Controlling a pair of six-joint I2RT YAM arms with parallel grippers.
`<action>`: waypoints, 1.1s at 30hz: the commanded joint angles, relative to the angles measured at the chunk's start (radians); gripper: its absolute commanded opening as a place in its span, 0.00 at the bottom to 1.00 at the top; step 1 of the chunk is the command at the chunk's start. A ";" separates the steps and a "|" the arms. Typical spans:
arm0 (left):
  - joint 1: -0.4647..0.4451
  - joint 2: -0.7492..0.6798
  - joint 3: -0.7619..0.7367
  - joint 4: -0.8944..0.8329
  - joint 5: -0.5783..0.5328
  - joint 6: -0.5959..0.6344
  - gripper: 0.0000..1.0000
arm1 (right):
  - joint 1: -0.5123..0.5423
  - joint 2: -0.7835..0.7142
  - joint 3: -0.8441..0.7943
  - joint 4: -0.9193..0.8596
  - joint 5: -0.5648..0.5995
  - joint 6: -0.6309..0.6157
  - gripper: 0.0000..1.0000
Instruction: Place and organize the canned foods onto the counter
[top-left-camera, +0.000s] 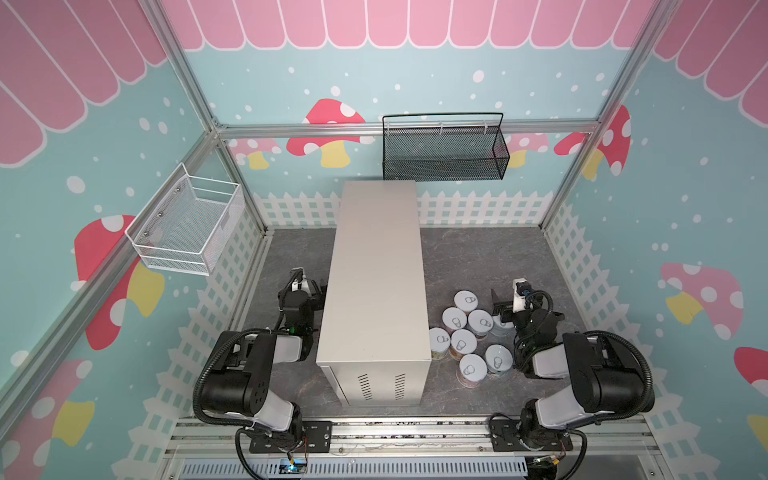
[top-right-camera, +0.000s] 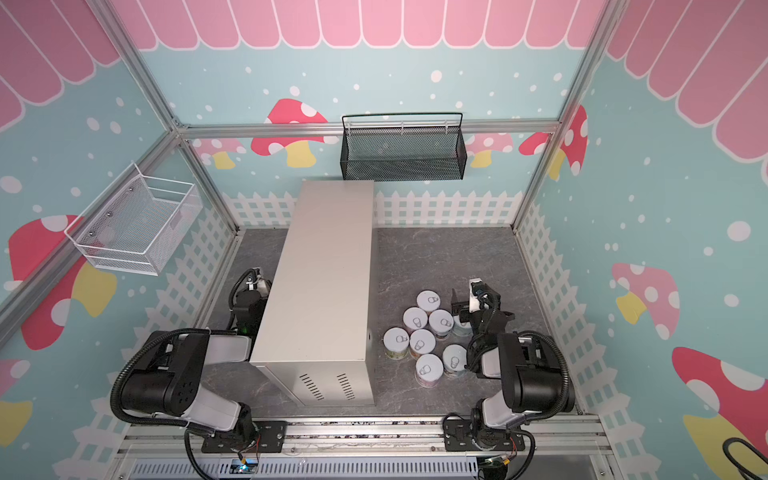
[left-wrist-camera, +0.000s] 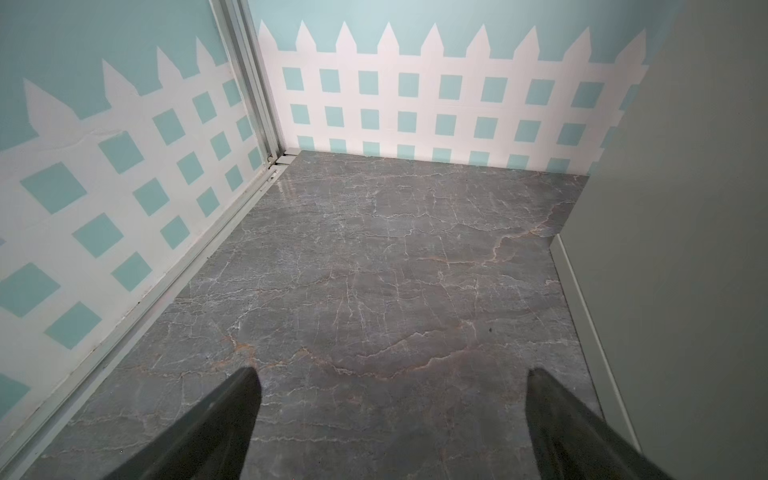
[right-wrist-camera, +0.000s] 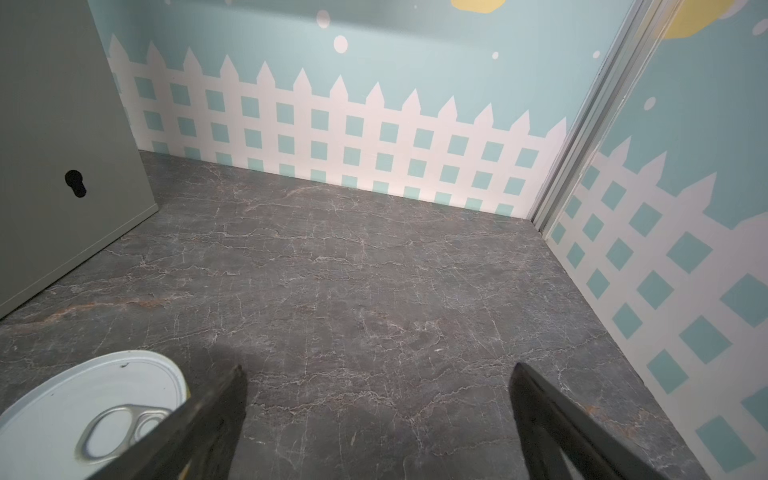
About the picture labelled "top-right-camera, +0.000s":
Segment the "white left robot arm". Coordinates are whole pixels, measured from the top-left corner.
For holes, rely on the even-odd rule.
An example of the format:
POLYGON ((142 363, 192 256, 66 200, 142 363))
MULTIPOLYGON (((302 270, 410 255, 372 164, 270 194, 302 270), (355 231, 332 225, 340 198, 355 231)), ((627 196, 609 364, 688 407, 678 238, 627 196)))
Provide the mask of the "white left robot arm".
POLYGON ((204 387, 202 374, 250 359, 271 286, 260 268, 249 268, 230 290, 225 329, 152 333, 114 381, 112 413, 131 424, 182 427, 232 451, 255 447, 260 436, 250 407, 204 387))

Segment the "yellow label food can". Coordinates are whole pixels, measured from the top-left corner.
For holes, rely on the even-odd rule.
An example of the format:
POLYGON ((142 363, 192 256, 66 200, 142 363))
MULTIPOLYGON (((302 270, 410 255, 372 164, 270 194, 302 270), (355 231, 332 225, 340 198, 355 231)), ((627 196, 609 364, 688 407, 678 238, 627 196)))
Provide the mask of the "yellow label food can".
POLYGON ((416 297, 417 307, 427 313, 438 310, 441 306, 441 298, 432 290, 423 290, 416 297))

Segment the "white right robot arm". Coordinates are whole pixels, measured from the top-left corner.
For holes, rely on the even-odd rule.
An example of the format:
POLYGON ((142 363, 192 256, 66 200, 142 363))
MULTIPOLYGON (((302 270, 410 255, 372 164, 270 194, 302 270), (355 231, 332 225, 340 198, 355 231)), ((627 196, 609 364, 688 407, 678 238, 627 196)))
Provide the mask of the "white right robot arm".
POLYGON ((445 449, 451 452, 512 451, 533 446, 523 427, 569 412, 576 403, 565 356, 553 338, 537 331, 506 330, 515 315, 501 295, 481 279, 469 281, 469 298, 452 299, 458 323, 469 329, 468 345, 443 351, 446 374, 472 373, 498 380, 500 390, 477 402, 465 418, 443 417, 445 449))

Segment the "teal label food can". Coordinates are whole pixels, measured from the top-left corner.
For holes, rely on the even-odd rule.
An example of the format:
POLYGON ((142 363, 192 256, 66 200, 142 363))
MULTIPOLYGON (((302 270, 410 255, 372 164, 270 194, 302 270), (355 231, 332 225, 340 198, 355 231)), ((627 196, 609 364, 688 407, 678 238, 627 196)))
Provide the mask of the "teal label food can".
POLYGON ((459 316, 454 316, 451 332, 457 337, 469 337, 473 334, 472 325, 469 321, 463 321, 459 316))

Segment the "teal brown label can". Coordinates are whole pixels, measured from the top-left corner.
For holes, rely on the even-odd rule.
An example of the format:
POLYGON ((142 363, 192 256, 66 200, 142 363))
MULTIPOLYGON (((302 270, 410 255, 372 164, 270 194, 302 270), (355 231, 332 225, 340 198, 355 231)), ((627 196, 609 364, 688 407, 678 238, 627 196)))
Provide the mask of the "teal brown label can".
POLYGON ((453 315, 447 310, 436 309, 428 316, 428 326, 437 340, 445 340, 454 326, 453 315))

